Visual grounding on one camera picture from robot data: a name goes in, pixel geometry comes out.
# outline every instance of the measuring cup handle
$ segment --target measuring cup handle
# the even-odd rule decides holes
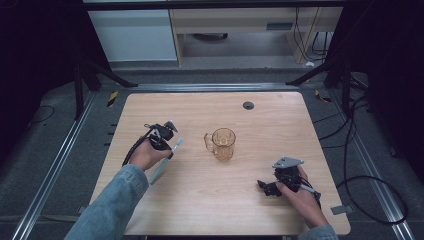
[[[213,151],[212,134],[206,133],[203,139],[205,140],[206,149],[212,152]]]

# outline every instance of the person's left hand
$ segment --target person's left hand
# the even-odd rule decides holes
[[[129,163],[136,165],[142,171],[153,167],[161,159],[171,155],[171,150],[158,151],[152,147],[148,139],[144,140],[132,154]]]

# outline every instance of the white cabinet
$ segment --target white cabinet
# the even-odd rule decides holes
[[[114,64],[177,61],[168,10],[89,11],[89,15],[112,68]]]

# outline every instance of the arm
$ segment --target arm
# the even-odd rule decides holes
[[[120,239],[149,187],[144,170],[171,151],[157,151],[144,141],[97,199],[81,214],[65,239]]]
[[[298,166],[298,169],[302,178],[307,180],[308,176],[303,171],[303,168]],[[299,235],[299,239],[338,239],[333,227],[329,225],[314,196],[310,192],[304,189],[293,192],[280,182],[277,182],[276,185],[280,192],[287,197],[292,206],[305,219],[306,224],[311,229]]]

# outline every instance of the person's right hand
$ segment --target person's right hand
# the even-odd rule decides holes
[[[303,168],[299,165],[297,168],[302,178],[308,180],[308,176],[303,171]],[[318,206],[315,197],[310,192],[299,188],[299,191],[295,193],[284,185],[284,183],[277,182],[276,185],[280,192],[287,197],[292,206],[302,215],[309,228],[328,225],[327,219]]]
[[[142,171],[146,171],[171,153],[171,150],[159,151],[154,149],[150,141],[146,139],[135,149],[129,163],[139,167]]]

